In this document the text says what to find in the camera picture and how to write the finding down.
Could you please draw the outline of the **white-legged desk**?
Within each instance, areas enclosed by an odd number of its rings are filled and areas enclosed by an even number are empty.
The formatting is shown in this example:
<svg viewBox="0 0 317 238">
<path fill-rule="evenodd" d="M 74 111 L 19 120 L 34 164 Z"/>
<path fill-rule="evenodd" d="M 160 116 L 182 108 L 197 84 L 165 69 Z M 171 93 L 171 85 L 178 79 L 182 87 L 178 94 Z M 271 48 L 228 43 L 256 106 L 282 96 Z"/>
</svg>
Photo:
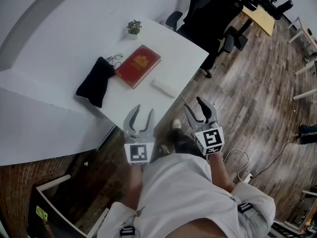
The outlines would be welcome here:
<svg viewBox="0 0 317 238">
<path fill-rule="evenodd" d="M 317 40 L 314 38 L 314 36 L 312 34 L 309 33 L 307 26 L 300 20 L 299 17 L 297 17 L 288 27 L 287 30 L 289 30 L 291 27 L 293 27 L 295 25 L 296 22 L 299 22 L 300 25 L 300 30 L 298 31 L 298 33 L 296 35 L 294 35 L 289 41 L 288 43 L 291 44 L 295 39 L 297 39 L 299 36 L 304 35 L 304 37 L 306 38 L 306 40 L 308 40 L 309 44 L 312 46 L 313 50 L 317 53 Z M 315 67 L 316 69 L 316 76 L 317 76 L 317 58 L 314 58 L 312 60 L 310 60 L 308 63 L 305 64 L 304 67 L 302 67 L 300 70 L 296 71 L 294 73 L 295 76 L 299 76 L 300 74 L 308 71 L 309 69 L 311 69 L 312 67 Z M 315 88 L 313 88 L 310 91 L 307 91 L 305 93 L 293 96 L 292 100 L 296 101 L 308 96 L 311 96 L 313 94 L 317 94 L 317 86 Z"/>
</svg>

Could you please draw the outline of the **person's dark trouser legs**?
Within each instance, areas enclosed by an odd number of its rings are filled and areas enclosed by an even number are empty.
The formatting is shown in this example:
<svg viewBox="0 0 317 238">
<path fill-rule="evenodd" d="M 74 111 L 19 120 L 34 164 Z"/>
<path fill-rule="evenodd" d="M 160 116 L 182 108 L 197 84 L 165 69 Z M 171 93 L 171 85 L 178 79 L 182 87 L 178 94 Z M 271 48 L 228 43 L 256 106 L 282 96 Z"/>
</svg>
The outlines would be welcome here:
<svg viewBox="0 0 317 238">
<path fill-rule="evenodd" d="M 191 154 L 205 159 L 194 140 L 184 134 L 181 128 L 173 128 L 170 132 L 170 139 L 176 153 Z"/>
</svg>

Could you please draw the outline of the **white rectangular case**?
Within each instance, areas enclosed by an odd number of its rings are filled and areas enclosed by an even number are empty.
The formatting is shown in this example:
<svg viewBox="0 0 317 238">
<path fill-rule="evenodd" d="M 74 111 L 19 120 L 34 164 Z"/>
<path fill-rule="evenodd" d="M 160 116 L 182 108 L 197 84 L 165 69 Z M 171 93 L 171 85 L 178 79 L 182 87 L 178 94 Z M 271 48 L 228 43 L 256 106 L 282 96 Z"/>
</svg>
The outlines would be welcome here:
<svg viewBox="0 0 317 238">
<path fill-rule="evenodd" d="M 179 96 L 179 93 L 176 89 L 157 79 L 154 79 L 151 82 L 151 86 L 160 91 L 161 93 L 163 93 L 164 95 L 168 96 L 169 98 L 177 98 Z"/>
</svg>

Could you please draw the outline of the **yellow desk with black base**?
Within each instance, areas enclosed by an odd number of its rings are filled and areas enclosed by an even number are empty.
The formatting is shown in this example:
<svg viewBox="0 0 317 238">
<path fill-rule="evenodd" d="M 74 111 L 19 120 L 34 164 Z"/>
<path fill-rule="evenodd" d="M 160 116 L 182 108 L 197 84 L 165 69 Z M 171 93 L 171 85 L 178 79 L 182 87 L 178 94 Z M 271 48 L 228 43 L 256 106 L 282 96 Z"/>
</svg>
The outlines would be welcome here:
<svg viewBox="0 0 317 238">
<path fill-rule="evenodd" d="M 242 13 L 248 17 L 247 21 L 239 30 L 233 26 L 228 28 L 228 32 L 233 34 L 234 46 L 241 51 L 244 49 L 248 41 L 248 38 L 243 34 L 252 23 L 255 23 L 268 36 L 272 36 L 275 23 L 275 19 L 272 16 L 270 16 L 261 6 L 255 6 L 251 0 L 245 0 L 242 4 Z"/>
</svg>

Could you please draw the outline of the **green sticky pad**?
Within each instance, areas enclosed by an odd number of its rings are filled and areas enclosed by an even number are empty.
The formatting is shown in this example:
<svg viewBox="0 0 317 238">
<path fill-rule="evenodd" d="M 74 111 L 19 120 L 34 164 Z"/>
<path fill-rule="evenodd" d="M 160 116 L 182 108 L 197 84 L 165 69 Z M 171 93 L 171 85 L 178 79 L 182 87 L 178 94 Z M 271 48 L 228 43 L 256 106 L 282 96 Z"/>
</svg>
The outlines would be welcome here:
<svg viewBox="0 0 317 238">
<path fill-rule="evenodd" d="M 36 206 L 36 214 L 45 222 L 48 221 L 48 214 L 39 206 Z"/>
</svg>

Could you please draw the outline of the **black cloth pouch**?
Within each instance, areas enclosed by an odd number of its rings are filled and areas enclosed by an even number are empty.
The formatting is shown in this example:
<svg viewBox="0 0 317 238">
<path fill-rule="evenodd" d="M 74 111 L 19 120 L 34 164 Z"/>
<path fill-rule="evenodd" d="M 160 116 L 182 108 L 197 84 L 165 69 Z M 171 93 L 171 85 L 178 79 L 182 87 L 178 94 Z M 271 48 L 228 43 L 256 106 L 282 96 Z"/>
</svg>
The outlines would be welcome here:
<svg viewBox="0 0 317 238">
<path fill-rule="evenodd" d="M 92 70 L 78 87 L 76 95 L 84 97 L 95 107 L 102 108 L 108 81 L 115 76 L 114 66 L 99 57 Z"/>
</svg>

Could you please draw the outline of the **white table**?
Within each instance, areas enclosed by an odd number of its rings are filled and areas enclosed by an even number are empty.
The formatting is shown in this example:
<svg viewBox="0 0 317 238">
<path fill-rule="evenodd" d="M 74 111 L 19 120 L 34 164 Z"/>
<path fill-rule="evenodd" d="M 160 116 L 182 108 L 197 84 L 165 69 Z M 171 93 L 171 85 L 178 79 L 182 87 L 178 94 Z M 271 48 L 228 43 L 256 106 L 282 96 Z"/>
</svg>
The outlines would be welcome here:
<svg viewBox="0 0 317 238">
<path fill-rule="evenodd" d="M 208 55 L 196 44 L 152 20 L 145 20 L 142 26 L 143 29 L 137 40 L 125 36 L 108 51 L 104 47 L 94 48 L 92 44 L 85 45 L 80 50 L 79 65 L 87 71 L 101 56 L 122 53 L 121 62 L 123 63 L 141 45 L 145 45 L 160 55 L 161 61 L 134 89 L 118 76 L 110 78 L 102 108 L 95 107 L 88 99 L 75 95 L 76 101 L 90 109 L 93 114 L 105 118 L 108 126 L 107 132 L 101 133 L 96 143 L 89 144 L 87 141 L 83 141 L 77 153 L 96 149 L 115 126 L 123 129 L 124 118 L 138 104 L 141 105 L 141 111 L 137 115 L 136 128 L 141 129 L 146 125 L 152 108 L 155 111 L 154 125 L 156 126 L 176 98 L 169 98 L 153 88 L 151 82 L 157 79 L 173 87 L 180 94 Z"/>
</svg>

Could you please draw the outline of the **red hardcover book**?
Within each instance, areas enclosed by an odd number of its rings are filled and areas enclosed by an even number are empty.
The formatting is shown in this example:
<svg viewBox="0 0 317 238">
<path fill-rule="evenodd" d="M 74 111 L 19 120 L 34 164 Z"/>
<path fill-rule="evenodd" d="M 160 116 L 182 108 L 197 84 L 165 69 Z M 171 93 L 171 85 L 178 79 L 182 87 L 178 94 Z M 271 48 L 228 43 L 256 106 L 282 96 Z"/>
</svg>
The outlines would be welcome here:
<svg viewBox="0 0 317 238">
<path fill-rule="evenodd" d="M 160 61 L 160 55 L 141 45 L 115 70 L 115 74 L 134 89 Z"/>
</svg>

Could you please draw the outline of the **person's left forearm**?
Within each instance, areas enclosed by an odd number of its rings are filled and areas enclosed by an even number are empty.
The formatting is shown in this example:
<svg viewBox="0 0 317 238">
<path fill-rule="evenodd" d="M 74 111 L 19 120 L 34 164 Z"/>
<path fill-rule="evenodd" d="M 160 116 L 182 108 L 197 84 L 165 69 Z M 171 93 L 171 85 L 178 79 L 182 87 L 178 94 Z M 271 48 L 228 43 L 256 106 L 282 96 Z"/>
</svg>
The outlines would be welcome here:
<svg viewBox="0 0 317 238">
<path fill-rule="evenodd" d="M 137 210 L 143 189 L 143 172 L 141 166 L 133 165 L 129 169 L 128 187 L 125 197 L 126 206 Z"/>
</svg>

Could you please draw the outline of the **person's right forearm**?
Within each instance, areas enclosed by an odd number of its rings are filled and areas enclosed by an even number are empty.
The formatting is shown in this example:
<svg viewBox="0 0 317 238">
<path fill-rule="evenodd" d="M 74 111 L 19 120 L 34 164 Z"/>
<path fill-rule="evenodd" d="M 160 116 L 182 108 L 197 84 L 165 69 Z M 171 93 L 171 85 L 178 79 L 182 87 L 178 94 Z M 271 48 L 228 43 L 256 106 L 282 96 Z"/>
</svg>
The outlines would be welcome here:
<svg viewBox="0 0 317 238">
<path fill-rule="evenodd" d="M 235 185 L 227 173 L 221 153 L 218 152 L 209 155 L 209 164 L 211 168 L 212 183 L 231 193 L 234 190 Z"/>
</svg>

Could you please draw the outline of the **person's white shirt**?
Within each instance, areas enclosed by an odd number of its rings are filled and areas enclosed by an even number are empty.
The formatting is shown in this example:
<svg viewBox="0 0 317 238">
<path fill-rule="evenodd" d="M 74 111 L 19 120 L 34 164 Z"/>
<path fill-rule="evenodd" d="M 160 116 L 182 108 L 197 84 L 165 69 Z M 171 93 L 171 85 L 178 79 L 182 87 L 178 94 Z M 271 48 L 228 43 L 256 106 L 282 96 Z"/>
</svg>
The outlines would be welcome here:
<svg viewBox="0 0 317 238">
<path fill-rule="evenodd" d="M 199 219 L 210 220 L 227 238 L 265 238 L 275 217 L 274 200 L 241 182 L 229 193 L 212 183 L 207 161 L 175 153 L 144 168 L 137 210 L 112 204 L 97 238 L 166 238 Z"/>
</svg>

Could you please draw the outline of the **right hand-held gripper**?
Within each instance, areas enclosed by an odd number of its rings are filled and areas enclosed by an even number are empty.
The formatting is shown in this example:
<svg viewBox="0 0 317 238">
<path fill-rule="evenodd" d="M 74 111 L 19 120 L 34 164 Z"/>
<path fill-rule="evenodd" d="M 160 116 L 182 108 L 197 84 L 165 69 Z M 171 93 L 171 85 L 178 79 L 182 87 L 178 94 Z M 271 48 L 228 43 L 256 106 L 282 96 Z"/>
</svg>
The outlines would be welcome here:
<svg viewBox="0 0 317 238">
<path fill-rule="evenodd" d="M 196 97 L 200 105 L 205 122 L 196 118 L 194 112 L 187 105 L 184 106 L 185 115 L 194 133 L 194 140 L 203 156 L 220 152 L 224 147 L 224 135 L 218 121 L 215 107 L 207 100 Z"/>
</svg>

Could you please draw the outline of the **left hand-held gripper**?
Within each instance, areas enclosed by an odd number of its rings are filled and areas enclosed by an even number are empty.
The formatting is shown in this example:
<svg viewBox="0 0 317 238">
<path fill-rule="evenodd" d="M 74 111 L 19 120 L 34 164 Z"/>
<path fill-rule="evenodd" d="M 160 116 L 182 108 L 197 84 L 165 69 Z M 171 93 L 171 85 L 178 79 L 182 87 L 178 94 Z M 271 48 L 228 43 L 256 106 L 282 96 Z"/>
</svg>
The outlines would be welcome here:
<svg viewBox="0 0 317 238">
<path fill-rule="evenodd" d="M 140 130 L 139 134 L 134 128 L 140 106 L 140 104 L 135 106 L 128 113 L 123 122 L 125 138 L 124 149 L 129 164 L 149 164 L 155 145 L 155 111 L 153 108 L 149 112 L 145 128 Z"/>
</svg>

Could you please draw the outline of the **black mesh office chair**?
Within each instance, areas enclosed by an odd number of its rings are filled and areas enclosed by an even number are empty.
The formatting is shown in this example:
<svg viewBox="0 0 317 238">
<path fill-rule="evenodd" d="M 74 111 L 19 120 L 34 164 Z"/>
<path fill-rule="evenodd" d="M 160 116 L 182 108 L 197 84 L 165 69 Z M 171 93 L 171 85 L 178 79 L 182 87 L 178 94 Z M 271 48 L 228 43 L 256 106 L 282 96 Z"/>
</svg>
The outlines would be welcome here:
<svg viewBox="0 0 317 238">
<path fill-rule="evenodd" d="M 210 70 L 216 58 L 223 52 L 230 53 L 234 47 L 234 34 L 226 29 L 242 10 L 240 0 L 190 0 L 188 13 L 180 27 L 177 27 L 183 15 L 180 11 L 173 12 L 165 24 L 208 52 L 200 69 L 206 72 L 207 78 L 212 78 Z"/>
</svg>

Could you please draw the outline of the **small potted plant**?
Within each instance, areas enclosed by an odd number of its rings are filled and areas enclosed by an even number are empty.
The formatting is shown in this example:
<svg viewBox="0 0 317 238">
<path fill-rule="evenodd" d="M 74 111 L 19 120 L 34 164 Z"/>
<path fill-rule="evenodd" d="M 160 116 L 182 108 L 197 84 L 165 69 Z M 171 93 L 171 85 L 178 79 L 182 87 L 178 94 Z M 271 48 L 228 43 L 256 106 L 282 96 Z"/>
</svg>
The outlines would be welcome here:
<svg viewBox="0 0 317 238">
<path fill-rule="evenodd" d="M 142 28 L 141 21 L 137 21 L 137 20 L 130 21 L 127 25 L 128 36 L 132 40 L 137 40 L 138 34 L 141 31 L 141 28 Z"/>
</svg>

